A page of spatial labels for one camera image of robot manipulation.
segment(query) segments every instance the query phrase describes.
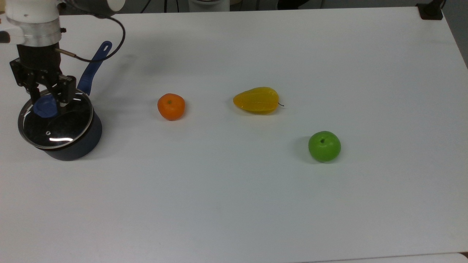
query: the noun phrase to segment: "green apple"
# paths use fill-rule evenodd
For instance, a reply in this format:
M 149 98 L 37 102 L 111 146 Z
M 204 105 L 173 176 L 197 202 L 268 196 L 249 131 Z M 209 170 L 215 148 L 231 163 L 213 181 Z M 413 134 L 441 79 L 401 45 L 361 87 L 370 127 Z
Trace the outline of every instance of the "green apple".
M 331 161 L 340 154 L 340 151 L 340 140 L 329 131 L 320 131 L 309 139 L 310 155 L 317 161 Z

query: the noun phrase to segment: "white table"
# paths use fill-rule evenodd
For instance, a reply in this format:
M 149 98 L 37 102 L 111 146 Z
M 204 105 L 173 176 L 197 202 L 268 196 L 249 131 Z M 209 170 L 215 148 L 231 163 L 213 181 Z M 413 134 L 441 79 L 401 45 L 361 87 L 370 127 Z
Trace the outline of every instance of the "white table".
M 287 263 L 468 251 L 468 71 L 415 7 L 116 15 L 91 99 L 103 137 L 74 162 L 26 143 L 0 57 L 0 261 Z M 62 17 L 92 57 L 119 27 Z M 79 77 L 87 65 L 62 57 Z M 285 105 L 232 104 L 259 86 Z M 156 101 L 185 98 L 165 121 Z M 312 160 L 329 130 L 338 159 Z
M 467 262 L 468 262 L 468 259 L 462 254 L 458 254 L 458 253 L 424 255 L 424 256 L 396 256 L 396 257 L 384 257 L 384 258 L 367 258 L 367 259 L 333 261 L 333 263 L 467 263 Z

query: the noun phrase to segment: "blue pot handle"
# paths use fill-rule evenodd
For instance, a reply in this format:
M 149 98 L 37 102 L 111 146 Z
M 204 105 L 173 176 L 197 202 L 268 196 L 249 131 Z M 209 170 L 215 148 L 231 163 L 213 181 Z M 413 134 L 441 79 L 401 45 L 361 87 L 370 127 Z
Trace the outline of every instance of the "blue pot handle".
M 94 55 L 93 60 L 105 58 L 107 54 L 109 54 L 111 48 L 112 43 L 110 41 L 104 41 Z M 101 64 L 102 61 L 89 63 L 83 72 L 80 82 L 76 88 L 89 95 L 91 93 L 91 85 L 93 83 L 94 75 L 96 74 Z

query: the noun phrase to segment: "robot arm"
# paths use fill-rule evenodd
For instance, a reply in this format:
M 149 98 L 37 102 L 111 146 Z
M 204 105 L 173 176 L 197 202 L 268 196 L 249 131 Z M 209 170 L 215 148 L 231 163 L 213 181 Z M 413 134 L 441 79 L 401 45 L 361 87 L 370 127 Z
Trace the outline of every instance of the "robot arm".
M 39 85 L 54 96 L 57 108 L 72 99 L 76 79 L 60 70 L 60 28 L 57 5 L 65 2 L 85 12 L 110 16 L 118 12 L 125 0 L 7 0 L 5 14 L 0 15 L 0 43 L 16 44 L 19 58 L 10 62 L 16 83 L 25 87 L 32 103 L 39 98 Z

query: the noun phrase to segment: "black cable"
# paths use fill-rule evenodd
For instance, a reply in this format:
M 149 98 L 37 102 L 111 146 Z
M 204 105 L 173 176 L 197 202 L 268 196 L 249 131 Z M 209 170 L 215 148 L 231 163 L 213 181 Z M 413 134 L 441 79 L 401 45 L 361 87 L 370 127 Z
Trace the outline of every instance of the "black cable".
M 85 11 L 85 10 L 82 10 L 76 6 L 74 6 L 73 4 L 71 4 L 69 2 L 69 0 L 65 0 L 64 1 L 65 3 L 69 4 L 73 9 L 79 11 L 79 12 L 82 12 L 84 14 L 87 14 L 87 15 L 93 15 L 97 18 L 106 18 L 106 19 L 109 19 L 109 20 L 112 20 L 114 22 L 116 22 L 117 24 L 119 24 L 119 26 L 122 28 L 122 40 L 120 41 L 120 43 L 118 44 L 118 46 L 116 47 L 116 49 L 109 55 L 107 55 L 106 57 L 102 58 L 102 59 L 96 59 L 96 60 L 92 60 L 92 59 L 85 59 L 85 58 L 81 58 L 79 57 L 78 55 L 76 54 L 73 54 L 71 53 L 71 56 L 73 58 L 76 58 L 76 59 L 79 59 L 81 61 L 84 61 L 84 62 L 88 62 L 88 63 L 95 63 L 95 62 L 102 62 L 102 61 L 105 61 L 105 60 L 108 60 L 110 57 L 114 56 L 117 51 L 119 51 L 119 49 L 122 47 L 122 45 L 124 44 L 124 41 L 125 41 L 125 27 L 124 25 L 117 19 L 113 18 L 113 17 L 110 17 L 110 16 L 106 16 L 106 15 L 100 15 L 100 14 L 95 14 L 95 13 L 91 13 L 91 12 L 88 12 L 88 11 Z
M 146 10 L 146 8 L 147 8 L 148 5 L 149 5 L 149 2 L 151 2 L 151 0 L 148 0 L 148 2 L 146 3 L 145 7 L 144 7 L 143 10 L 140 12 L 140 14 L 142 14 L 142 13 Z

